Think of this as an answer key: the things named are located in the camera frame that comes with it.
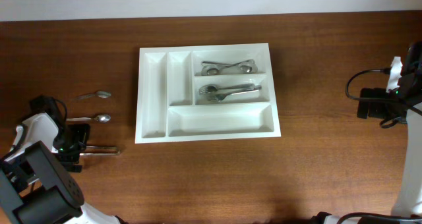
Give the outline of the metal tweezers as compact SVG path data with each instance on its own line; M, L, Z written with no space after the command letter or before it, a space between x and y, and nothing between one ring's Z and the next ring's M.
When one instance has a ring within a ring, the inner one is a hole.
M87 146L80 156L116 156L121 150L116 146Z

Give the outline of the metal fork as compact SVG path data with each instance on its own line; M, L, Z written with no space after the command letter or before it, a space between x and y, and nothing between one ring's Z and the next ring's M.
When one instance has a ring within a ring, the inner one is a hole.
M206 99L212 102L221 102L225 100L226 97L231 96L231 95L245 94L249 92L259 91L261 89L262 89L262 86L258 85L258 86L255 86L254 88L241 89L241 90L236 90L236 91L227 92L227 93L207 94Z
M200 87L198 89L199 94L210 94L217 92L219 90L230 90L230 89L247 89L247 88L254 88L254 84L238 84L234 86L219 86L217 84L208 84Z

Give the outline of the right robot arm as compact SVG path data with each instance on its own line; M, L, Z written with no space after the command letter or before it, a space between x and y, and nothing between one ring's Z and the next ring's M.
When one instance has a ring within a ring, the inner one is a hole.
M389 76L385 88L349 92L352 81L367 73ZM407 148L402 184L389 215L354 212L343 216L320 212L310 223L421 223L421 42L410 45L406 59L395 57L388 68L369 69L353 75L345 85L346 97L358 102L357 117L380 119L380 128L407 126Z

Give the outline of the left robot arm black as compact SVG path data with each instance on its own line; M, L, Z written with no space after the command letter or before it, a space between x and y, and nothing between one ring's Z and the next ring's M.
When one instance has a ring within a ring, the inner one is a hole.
M31 113L1 157L1 209L11 223L124 224L88 204L72 177L82 167L90 125L67 125L66 105L53 97L30 101Z

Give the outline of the small metal teaspoon lower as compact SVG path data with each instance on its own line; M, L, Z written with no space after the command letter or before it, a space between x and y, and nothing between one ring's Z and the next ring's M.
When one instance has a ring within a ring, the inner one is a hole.
M98 114L93 117L75 117L75 118L67 118L68 122L88 122L94 121L98 123L107 123L111 120L111 116L108 114Z

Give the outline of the small metal teaspoon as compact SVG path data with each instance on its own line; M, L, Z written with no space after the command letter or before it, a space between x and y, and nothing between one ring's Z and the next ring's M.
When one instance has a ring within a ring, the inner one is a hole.
M77 97L73 98L71 101L80 101L80 100L83 100L83 99L94 98L94 97L97 97L97 98L110 98L111 97L111 93L110 92L105 92L105 91L98 90L96 92L92 92L92 93L89 93L89 94L83 94L83 95L77 96Z
M98 123L107 123L111 120L111 116L108 114L98 114L93 117L75 117L75 118L67 118L68 122L88 122L94 121Z

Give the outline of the small metal teaspoon upper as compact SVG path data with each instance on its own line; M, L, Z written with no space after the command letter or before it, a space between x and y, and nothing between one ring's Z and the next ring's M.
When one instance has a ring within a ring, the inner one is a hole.
M110 92L105 92L105 91L98 90L96 92L92 92L92 93L89 93L89 94L83 94L83 95L77 96L77 97L73 98L71 101L80 101L80 100L83 100L83 99L94 98L94 97L97 97L97 98L110 98L111 97L111 93Z

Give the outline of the white plastic cutlery tray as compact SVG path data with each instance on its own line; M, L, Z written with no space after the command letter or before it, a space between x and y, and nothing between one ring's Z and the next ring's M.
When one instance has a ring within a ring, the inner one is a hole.
M261 85L221 102L204 85ZM268 43L139 50L135 143L281 135Z

